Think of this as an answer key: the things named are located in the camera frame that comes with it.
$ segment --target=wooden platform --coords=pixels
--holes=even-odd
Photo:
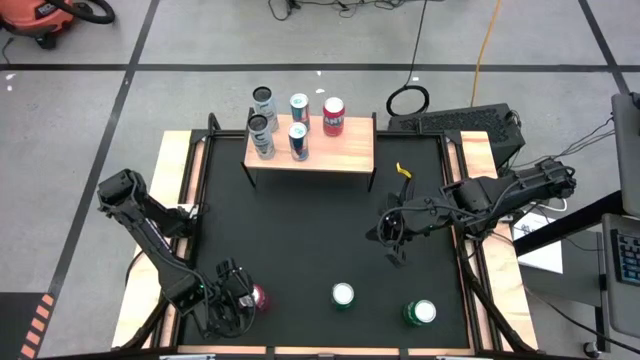
[[[178,202],[180,184],[182,182],[189,148],[190,131],[167,131],[164,134],[156,170],[153,177],[150,193],[158,201],[166,206]],[[465,154],[465,162],[470,177],[490,176],[496,177],[493,157],[486,133],[463,132],[462,143]],[[451,167],[454,180],[460,179],[459,164],[456,159],[453,144],[448,144]],[[193,159],[194,173],[189,181],[189,194],[186,203],[194,203],[195,190],[199,171],[202,167],[204,144],[200,142],[196,148]],[[510,238],[510,232],[505,225],[499,225],[496,232]],[[180,243],[178,256],[184,254],[186,241]],[[491,283],[491,292],[496,306],[500,309],[509,324],[518,332],[522,339],[530,346],[537,348],[537,341],[533,329],[533,323],[529,314],[527,298],[525,296],[522,278],[517,263],[517,257],[513,247],[498,237],[492,236],[483,243],[487,272]],[[133,267],[130,280],[125,291],[120,317],[116,327],[113,346],[122,345],[129,340],[142,325],[148,314],[158,301],[160,287],[157,280],[157,271],[151,262],[143,256]],[[478,310],[478,325],[480,327],[480,345],[485,350],[492,349],[489,321],[486,311],[476,298]],[[165,318],[165,327],[161,334],[161,346],[170,346],[174,332],[173,318],[175,310],[170,307]],[[502,342],[505,350],[509,350],[508,344]],[[265,346],[179,346],[179,353],[216,353],[216,354],[266,354]],[[399,355],[399,349],[384,348],[292,348],[276,347],[275,354],[359,354],[359,355]],[[470,349],[409,349],[410,356],[472,355]]]
[[[276,155],[270,160],[261,160],[253,141],[247,141],[244,164],[248,168],[281,169],[302,171],[338,171],[350,173],[373,172],[374,123],[372,118],[345,117],[344,130],[340,136],[327,136],[322,130],[322,116],[311,116],[309,158],[296,161],[291,157],[289,126],[291,115],[278,115],[280,124],[273,132]]]

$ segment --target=red vacuum cleaner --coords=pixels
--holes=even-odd
[[[56,37],[75,18],[94,24],[111,24],[116,15],[105,0],[89,0],[104,10],[94,15],[86,3],[73,0],[0,0],[0,27],[36,40],[43,49],[56,47]]]

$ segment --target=blue and white can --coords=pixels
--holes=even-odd
[[[311,131],[311,118],[309,114],[309,98],[305,94],[295,94],[289,100],[293,121],[303,123],[307,132]]]
[[[289,126],[289,144],[293,160],[304,161],[309,157],[307,127],[301,122],[294,122]]]

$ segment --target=white paper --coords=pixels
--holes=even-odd
[[[547,225],[547,219],[538,214],[528,213],[513,226],[513,238],[518,241],[526,234]],[[562,274],[562,245],[559,241],[532,251],[518,258],[522,265]]]

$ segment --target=green can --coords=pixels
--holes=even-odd
[[[331,302],[338,310],[346,310],[353,305],[355,292],[351,285],[347,283],[339,283],[333,285],[331,289]]]
[[[411,326],[423,326],[436,318],[436,307],[431,301],[412,301],[402,307],[402,317]]]

